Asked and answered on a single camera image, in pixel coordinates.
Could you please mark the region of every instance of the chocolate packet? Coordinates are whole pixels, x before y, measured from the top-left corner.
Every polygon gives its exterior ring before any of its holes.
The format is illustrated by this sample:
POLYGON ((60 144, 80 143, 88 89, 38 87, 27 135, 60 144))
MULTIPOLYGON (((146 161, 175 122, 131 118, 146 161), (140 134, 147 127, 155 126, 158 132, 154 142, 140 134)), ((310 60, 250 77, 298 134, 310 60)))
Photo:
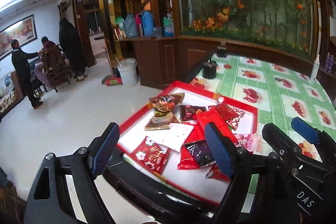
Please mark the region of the chocolate packet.
POLYGON ((207 109, 204 106, 181 105, 181 120, 183 122, 194 120, 193 116, 205 112, 207 109))
POLYGON ((145 130, 163 130, 163 129, 169 129, 169 124, 175 122, 175 123, 182 123, 181 120, 176 117, 171 111, 170 113, 163 117, 162 120, 159 119, 159 117, 153 117, 148 122, 148 124, 145 126, 145 130))
POLYGON ((215 158, 213 157, 205 140, 185 143, 184 146, 189 151, 193 159, 197 162, 199 167, 206 167, 215 163, 215 158))

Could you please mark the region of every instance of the wall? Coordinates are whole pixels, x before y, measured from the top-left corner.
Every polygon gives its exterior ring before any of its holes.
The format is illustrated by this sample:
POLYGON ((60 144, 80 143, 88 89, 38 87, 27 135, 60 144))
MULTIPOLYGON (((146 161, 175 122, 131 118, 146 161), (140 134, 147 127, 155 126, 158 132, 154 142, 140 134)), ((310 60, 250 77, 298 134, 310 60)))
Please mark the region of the wall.
MULTIPOLYGON (((55 2, 46 3, 43 5, 33 5, 31 8, 13 14, 13 17, 7 18, 1 22, 0 30, 12 25, 13 23, 34 14, 37 39, 24 45, 22 50, 25 52, 37 52, 41 50, 41 38, 47 36, 51 41, 58 43, 59 31, 59 12, 55 2)), ((0 78, 13 70, 11 54, 0 61, 0 78)))

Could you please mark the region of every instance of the red snack packet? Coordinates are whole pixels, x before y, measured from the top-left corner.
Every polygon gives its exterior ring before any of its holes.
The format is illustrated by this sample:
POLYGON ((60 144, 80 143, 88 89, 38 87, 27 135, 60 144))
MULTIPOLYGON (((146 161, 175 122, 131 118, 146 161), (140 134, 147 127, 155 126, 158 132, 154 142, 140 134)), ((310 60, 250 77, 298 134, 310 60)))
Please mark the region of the red snack packet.
MULTIPOLYGON (((204 140, 204 132, 200 129, 197 124, 193 124, 194 129, 189 134, 188 138, 185 140, 184 143, 192 143, 195 141, 204 140)), ((181 147, 181 162, 177 165, 178 170, 191 170, 191 169, 198 169, 199 165, 191 156, 187 148, 183 145, 181 147)))
POLYGON ((160 175, 168 160, 170 148, 162 150, 149 137, 145 137, 141 144, 132 152, 137 161, 160 175))
POLYGON ((231 130, 229 129, 226 122, 223 121, 221 116, 218 114, 217 110, 211 109, 206 112, 202 112, 200 114, 194 115, 194 119, 197 121, 197 124, 200 128, 203 129, 209 122, 214 122, 219 131, 222 133, 223 136, 230 138, 230 140, 235 143, 237 138, 232 134, 231 130))
POLYGON ((219 105, 214 105, 214 106, 208 106, 209 110, 210 109, 215 109, 218 111, 219 115, 221 115, 222 119, 224 121, 231 120, 233 118, 238 117, 239 115, 231 108, 229 107, 226 103, 222 103, 219 105))
POLYGON ((240 117, 245 114, 245 111, 242 111, 242 110, 236 109, 236 108, 233 108, 233 110, 238 114, 238 117, 233 118, 233 119, 231 119, 229 121, 226 121, 226 123, 229 126, 231 126, 234 130, 236 130, 238 128, 240 117))
POLYGON ((235 143, 235 146, 242 146, 247 149, 247 151, 253 153, 254 150, 254 144, 256 138, 254 137, 254 134, 236 134, 235 135, 238 141, 235 143))
POLYGON ((218 165, 215 164, 210 171, 205 175, 207 179, 216 179, 221 181, 229 182, 230 179, 227 177, 227 175, 224 175, 218 168, 218 165))

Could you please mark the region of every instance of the blue thermos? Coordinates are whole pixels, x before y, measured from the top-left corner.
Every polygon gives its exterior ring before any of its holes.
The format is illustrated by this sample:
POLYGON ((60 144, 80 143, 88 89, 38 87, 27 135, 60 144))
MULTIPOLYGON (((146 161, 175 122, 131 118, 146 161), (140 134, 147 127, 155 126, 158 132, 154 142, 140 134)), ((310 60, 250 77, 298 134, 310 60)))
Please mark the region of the blue thermos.
POLYGON ((144 37, 154 36, 154 25, 155 24, 153 14, 149 11, 144 11, 142 13, 142 27, 144 37))

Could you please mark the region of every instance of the purple bottle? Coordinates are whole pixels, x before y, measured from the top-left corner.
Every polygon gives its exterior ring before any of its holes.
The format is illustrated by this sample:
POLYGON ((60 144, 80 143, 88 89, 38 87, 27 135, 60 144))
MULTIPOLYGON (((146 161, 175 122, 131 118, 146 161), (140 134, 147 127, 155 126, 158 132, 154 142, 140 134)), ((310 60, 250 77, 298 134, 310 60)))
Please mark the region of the purple bottle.
POLYGON ((330 63, 330 53, 328 52, 327 58, 325 59, 325 65, 324 65, 324 70, 328 71, 329 68, 329 63, 330 63))

